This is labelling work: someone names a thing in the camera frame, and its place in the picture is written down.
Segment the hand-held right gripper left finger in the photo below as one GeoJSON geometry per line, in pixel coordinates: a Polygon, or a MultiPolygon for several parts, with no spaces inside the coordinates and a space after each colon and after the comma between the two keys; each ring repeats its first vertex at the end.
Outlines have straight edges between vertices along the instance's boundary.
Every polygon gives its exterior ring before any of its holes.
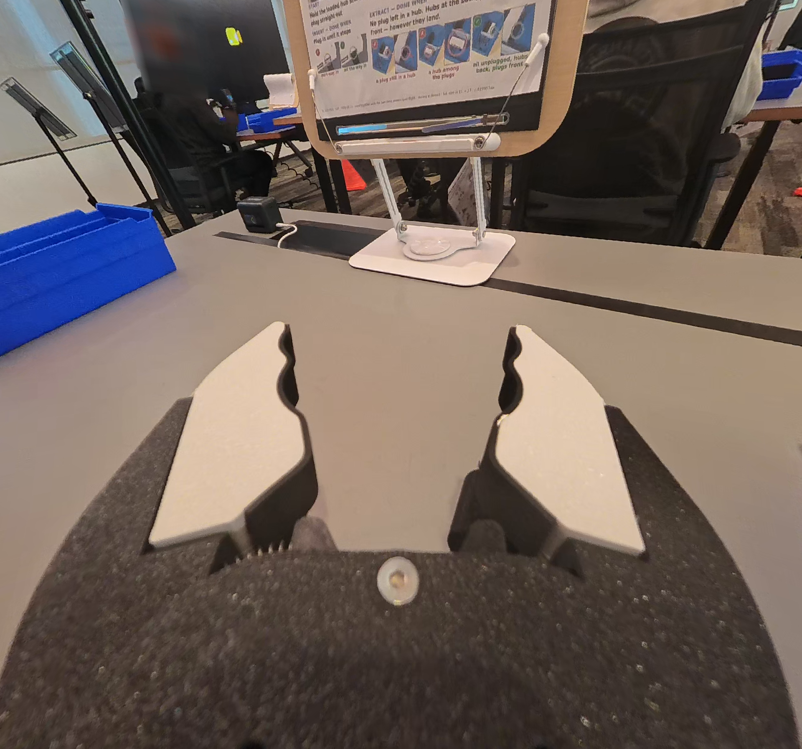
{"type": "Polygon", "coordinates": [[[149,545],[227,537],[242,555],[276,550],[292,542],[317,493],[292,330],[274,322],[196,388],[149,545]]]}

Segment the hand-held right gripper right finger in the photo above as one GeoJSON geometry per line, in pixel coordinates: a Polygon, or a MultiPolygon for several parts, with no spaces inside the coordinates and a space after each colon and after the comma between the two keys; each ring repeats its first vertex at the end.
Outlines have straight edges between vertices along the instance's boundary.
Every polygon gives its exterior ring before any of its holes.
{"type": "Polygon", "coordinates": [[[482,460],[461,488],[447,543],[476,522],[501,525],[512,552],[556,560],[576,543],[646,555],[609,420],[587,377],[527,325],[514,325],[482,460]]]}

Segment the blue plastic bin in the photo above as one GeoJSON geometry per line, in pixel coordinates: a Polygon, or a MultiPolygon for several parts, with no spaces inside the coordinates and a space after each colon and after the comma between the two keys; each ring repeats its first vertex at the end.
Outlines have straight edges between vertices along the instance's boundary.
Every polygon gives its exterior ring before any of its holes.
{"type": "Polygon", "coordinates": [[[5,231],[2,355],[176,268],[151,208],[97,203],[5,231]]]}

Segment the small black cube device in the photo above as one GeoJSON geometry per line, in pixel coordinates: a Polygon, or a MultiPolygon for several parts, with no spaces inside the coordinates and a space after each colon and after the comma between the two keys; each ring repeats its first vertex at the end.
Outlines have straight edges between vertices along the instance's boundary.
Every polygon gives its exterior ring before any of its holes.
{"type": "Polygon", "coordinates": [[[249,233],[274,233],[282,221],[282,213],[274,196],[246,196],[237,201],[237,210],[249,233]]]}

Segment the white paper tag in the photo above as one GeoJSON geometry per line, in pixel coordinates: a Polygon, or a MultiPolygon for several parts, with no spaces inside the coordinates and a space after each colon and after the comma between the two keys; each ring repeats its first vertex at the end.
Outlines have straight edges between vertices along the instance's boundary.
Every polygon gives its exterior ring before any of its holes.
{"type": "Polygon", "coordinates": [[[466,160],[452,180],[447,201],[461,225],[477,226],[479,220],[472,158],[466,160]]]}

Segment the black mesh office chair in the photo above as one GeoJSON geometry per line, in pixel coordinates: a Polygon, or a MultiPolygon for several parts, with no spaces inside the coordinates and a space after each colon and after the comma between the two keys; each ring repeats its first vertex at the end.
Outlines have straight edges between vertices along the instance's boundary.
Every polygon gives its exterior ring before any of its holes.
{"type": "Polygon", "coordinates": [[[769,3],[587,33],[564,121],[514,161],[511,228],[692,245],[716,170],[739,151],[726,116],[769,3]]]}

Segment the small blue background bin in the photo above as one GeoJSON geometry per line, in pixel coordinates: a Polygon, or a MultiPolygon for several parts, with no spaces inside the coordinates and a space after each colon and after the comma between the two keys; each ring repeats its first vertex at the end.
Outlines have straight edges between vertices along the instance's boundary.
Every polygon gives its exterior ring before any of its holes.
{"type": "Polygon", "coordinates": [[[276,125],[276,120],[282,120],[286,116],[296,116],[299,113],[297,106],[282,106],[282,108],[269,108],[257,113],[241,113],[239,115],[239,133],[254,131],[254,133],[269,133],[277,130],[287,130],[294,125],[276,125]]]}
{"type": "Polygon", "coordinates": [[[762,90],[757,101],[787,100],[801,85],[801,48],[764,53],[761,71],[762,90]]]}

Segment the large black monitor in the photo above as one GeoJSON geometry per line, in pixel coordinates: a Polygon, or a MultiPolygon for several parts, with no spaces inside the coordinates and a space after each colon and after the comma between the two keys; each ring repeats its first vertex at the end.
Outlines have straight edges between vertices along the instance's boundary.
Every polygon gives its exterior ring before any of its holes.
{"type": "Polygon", "coordinates": [[[274,0],[119,0],[146,88],[256,103],[291,71],[274,0]]]}

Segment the wooden background desk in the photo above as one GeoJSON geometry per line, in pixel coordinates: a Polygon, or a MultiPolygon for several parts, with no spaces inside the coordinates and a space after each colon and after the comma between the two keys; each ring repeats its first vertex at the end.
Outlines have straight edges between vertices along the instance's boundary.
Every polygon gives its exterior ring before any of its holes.
{"type": "Polygon", "coordinates": [[[762,165],[769,155],[769,150],[774,143],[779,126],[784,121],[796,121],[801,123],[801,100],[792,101],[791,98],[786,101],[771,103],[769,106],[756,106],[746,118],[746,123],[757,121],[761,123],[761,130],[757,131],[756,141],[749,148],[736,180],[727,193],[727,198],[714,221],[714,226],[709,233],[704,248],[707,250],[722,250],[727,236],[737,216],[762,170],[762,165]]]}

